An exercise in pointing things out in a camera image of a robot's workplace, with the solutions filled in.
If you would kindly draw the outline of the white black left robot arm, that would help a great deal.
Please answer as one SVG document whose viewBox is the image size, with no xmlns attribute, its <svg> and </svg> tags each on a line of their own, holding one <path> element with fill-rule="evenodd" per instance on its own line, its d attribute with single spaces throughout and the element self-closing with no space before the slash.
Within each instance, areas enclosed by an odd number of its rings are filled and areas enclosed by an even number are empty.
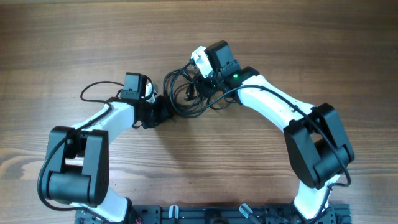
<svg viewBox="0 0 398 224">
<path fill-rule="evenodd" d="M 109 145 L 137 122 L 144 129 L 154 128 L 171 113 L 149 77 L 127 73 L 122 86 L 86 121 L 56 126 L 49 134 L 37 194 L 52 210 L 81 213 L 78 223 L 145 222 L 145 211 L 109 187 Z"/>
</svg>

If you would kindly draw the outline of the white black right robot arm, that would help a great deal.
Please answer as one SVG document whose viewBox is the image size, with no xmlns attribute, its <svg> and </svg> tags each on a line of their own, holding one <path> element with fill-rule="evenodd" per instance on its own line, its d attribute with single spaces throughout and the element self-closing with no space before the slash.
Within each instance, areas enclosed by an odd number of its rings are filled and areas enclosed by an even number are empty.
<svg viewBox="0 0 398 224">
<path fill-rule="evenodd" d="M 338 112 L 324 103 L 314 106 L 297 100 L 269 83 L 252 67 L 241 67 L 226 41 L 200 46 L 190 58 L 199 69 L 200 91 L 224 96 L 251 108 L 284 134 L 290 165 L 300 180 L 293 206 L 301 219 L 315 223 L 328 208 L 333 187 L 351 184 L 347 166 L 354 151 Z"/>
</svg>

